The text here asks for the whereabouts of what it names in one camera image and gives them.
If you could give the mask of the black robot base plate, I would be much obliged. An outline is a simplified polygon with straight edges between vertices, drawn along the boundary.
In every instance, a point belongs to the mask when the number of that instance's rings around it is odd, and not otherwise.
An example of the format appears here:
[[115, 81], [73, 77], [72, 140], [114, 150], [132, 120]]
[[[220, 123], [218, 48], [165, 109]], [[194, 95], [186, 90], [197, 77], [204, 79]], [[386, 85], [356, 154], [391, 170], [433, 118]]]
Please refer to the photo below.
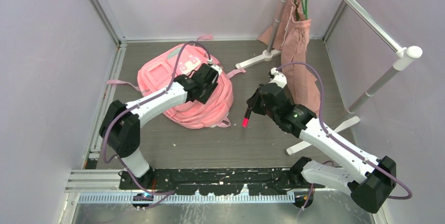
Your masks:
[[284, 195], [308, 190], [309, 184], [293, 180], [290, 169], [273, 168], [158, 168], [137, 182], [146, 190], [164, 195], [235, 196], [246, 189], [249, 196]]

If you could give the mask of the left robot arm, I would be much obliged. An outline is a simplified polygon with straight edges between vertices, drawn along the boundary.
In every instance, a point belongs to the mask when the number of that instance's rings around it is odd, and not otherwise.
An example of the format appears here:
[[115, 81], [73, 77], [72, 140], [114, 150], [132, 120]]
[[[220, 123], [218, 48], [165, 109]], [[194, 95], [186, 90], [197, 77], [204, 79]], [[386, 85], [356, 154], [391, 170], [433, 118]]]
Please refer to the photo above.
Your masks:
[[141, 128], [175, 106], [194, 101], [206, 103], [217, 88], [221, 73], [220, 66], [204, 63], [143, 98], [128, 103], [115, 100], [109, 105], [99, 135], [115, 151], [139, 188], [146, 189], [153, 182], [153, 169], [140, 150]]

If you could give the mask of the pink student backpack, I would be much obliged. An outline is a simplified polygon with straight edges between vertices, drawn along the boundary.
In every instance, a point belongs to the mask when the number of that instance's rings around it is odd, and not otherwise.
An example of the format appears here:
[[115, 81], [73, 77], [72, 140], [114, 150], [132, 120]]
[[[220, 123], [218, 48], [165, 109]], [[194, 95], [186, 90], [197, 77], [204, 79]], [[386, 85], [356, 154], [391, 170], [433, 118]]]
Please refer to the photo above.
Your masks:
[[218, 59], [196, 41], [180, 44], [142, 66], [134, 87], [142, 97], [124, 106], [139, 116], [141, 125], [163, 113], [188, 129], [230, 127], [231, 78], [244, 72], [225, 73]]

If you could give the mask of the pink capped black marker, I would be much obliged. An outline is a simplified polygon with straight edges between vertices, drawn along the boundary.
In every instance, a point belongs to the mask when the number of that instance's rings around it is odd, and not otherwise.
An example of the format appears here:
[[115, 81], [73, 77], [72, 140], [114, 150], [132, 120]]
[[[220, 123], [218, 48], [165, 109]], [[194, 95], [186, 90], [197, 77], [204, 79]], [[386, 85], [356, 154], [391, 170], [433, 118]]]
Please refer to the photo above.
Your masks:
[[248, 123], [249, 123], [249, 120], [250, 120], [250, 116], [251, 116], [251, 112], [252, 112], [252, 109], [251, 109], [251, 107], [248, 106], [246, 111], [245, 111], [244, 117], [243, 117], [243, 122], [242, 122], [242, 126], [243, 127], [247, 127], [248, 126]]

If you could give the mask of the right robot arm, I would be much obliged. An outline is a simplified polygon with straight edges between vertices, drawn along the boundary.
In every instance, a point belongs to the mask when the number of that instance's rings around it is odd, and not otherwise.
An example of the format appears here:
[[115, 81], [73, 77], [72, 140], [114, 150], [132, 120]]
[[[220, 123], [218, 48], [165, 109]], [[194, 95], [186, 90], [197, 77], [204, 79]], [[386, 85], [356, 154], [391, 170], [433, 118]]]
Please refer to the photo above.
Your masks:
[[350, 195], [354, 203], [377, 213], [396, 187], [396, 163], [388, 156], [378, 158], [366, 153], [333, 132], [316, 114], [294, 104], [276, 83], [260, 84], [247, 100], [247, 113], [267, 115], [284, 132], [310, 143], [339, 166], [320, 164], [301, 157], [291, 167], [291, 180], [297, 187], [319, 184]]

